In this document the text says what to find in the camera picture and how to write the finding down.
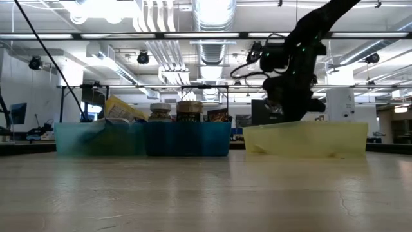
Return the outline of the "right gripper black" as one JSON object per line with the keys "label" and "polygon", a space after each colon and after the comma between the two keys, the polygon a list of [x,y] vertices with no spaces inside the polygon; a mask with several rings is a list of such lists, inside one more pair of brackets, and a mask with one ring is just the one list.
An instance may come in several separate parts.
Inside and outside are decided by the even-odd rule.
{"label": "right gripper black", "polygon": [[324,113],[326,105],[313,98],[311,80],[303,82],[285,75],[264,80],[262,88],[267,97],[263,100],[265,108],[277,122],[300,121],[308,112]]}

